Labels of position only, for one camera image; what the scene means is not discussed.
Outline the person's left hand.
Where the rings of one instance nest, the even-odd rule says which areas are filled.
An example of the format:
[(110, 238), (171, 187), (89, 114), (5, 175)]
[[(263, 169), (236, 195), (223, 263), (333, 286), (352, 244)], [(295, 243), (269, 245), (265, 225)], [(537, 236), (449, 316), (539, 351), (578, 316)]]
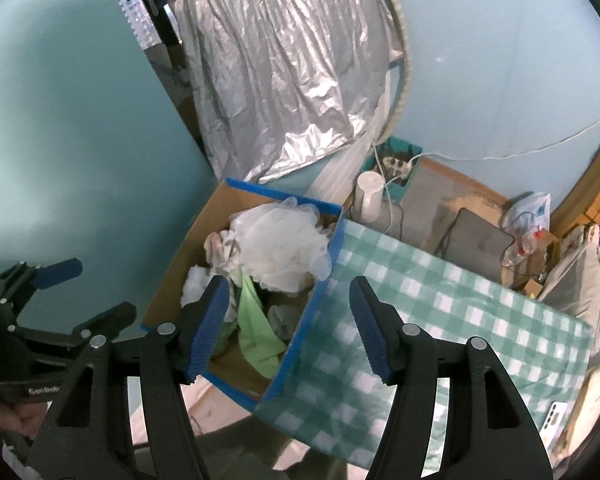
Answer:
[(0, 400), (0, 429), (34, 439), (46, 413), (46, 403), (8, 405)]

